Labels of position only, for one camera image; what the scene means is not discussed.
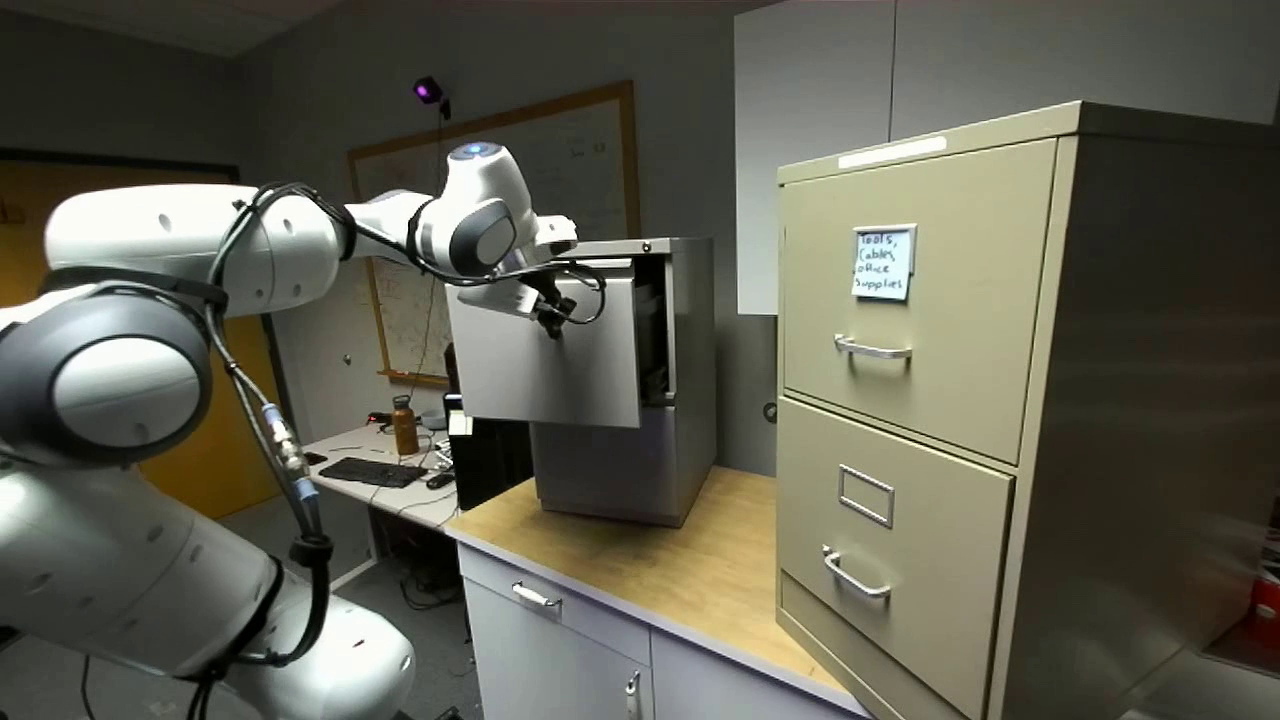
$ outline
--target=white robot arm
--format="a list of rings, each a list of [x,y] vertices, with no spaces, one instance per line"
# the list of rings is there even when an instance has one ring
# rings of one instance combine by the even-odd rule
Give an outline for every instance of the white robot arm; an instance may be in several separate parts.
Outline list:
[[[534,217],[502,142],[449,157],[439,201],[328,202],[310,187],[157,182],[71,197],[47,220],[54,282],[0,307],[0,623],[162,676],[230,681],[264,714],[391,714],[412,648],[328,596],[310,462],[219,340],[225,317],[302,307],[352,254],[391,254],[494,303],[572,318],[556,251],[570,220]],[[281,558],[154,492],[134,462],[179,443],[225,355],[302,521]]]

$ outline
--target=cabinet handle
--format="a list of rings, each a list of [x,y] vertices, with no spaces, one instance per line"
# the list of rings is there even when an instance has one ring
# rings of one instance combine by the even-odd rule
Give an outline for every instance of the cabinet handle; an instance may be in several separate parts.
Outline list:
[[[912,346],[910,343],[904,346],[885,346],[885,343],[861,343],[857,334],[837,331],[831,346],[840,355],[880,355],[880,358],[912,362]]]
[[[645,710],[642,710],[642,676],[631,683],[624,683],[624,698],[628,698],[628,720],[645,720]]]
[[[552,598],[552,596],[543,596],[543,592],[538,592],[538,587],[530,587],[530,583],[514,583],[514,596],[517,596],[519,603],[538,608],[538,613],[560,613],[560,598]]]
[[[894,592],[894,583],[866,583],[849,567],[840,567],[840,552],[831,544],[825,544],[825,565],[840,583],[849,583],[857,596],[866,596],[872,603],[885,603]]]

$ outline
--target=lower cabinet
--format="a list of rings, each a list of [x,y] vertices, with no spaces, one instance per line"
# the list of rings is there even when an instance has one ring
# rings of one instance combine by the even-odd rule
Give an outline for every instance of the lower cabinet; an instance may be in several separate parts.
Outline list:
[[[849,710],[772,683],[742,662],[728,662],[695,642],[652,631],[657,714],[664,720],[849,720]]]
[[[461,573],[485,720],[849,714],[465,544]]]
[[[650,628],[465,552],[485,720],[650,720]]]

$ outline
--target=cabinet drawer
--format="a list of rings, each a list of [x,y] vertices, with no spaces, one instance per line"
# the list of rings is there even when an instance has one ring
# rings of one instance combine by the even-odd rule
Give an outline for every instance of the cabinet drawer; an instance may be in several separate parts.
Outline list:
[[[621,613],[607,613],[605,603],[584,598],[584,596],[575,596],[538,573],[481,554],[472,548],[461,548],[461,573],[465,573],[465,580],[519,603],[530,617],[538,617],[543,623],[560,623],[570,631],[580,631],[595,642],[607,642],[613,651],[650,668],[650,628],[645,623],[637,623]]]
[[[782,573],[982,714],[1009,476],[782,398]]]
[[[1012,462],[1053,160],[1039,140],[785,182],[785,392]],[[875,227],[910,227],[912,251],[870,273]],[[910,273],[900,292],[870,294],[888,268]]]

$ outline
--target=filing cabinet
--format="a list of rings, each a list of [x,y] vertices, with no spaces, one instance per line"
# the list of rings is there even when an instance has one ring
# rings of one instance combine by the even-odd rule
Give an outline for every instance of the filing cabinet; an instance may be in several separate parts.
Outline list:
[[[782,173],[782,623],[875,714],[1122,714],[1244,617],[1278,148],[1053,104]]]

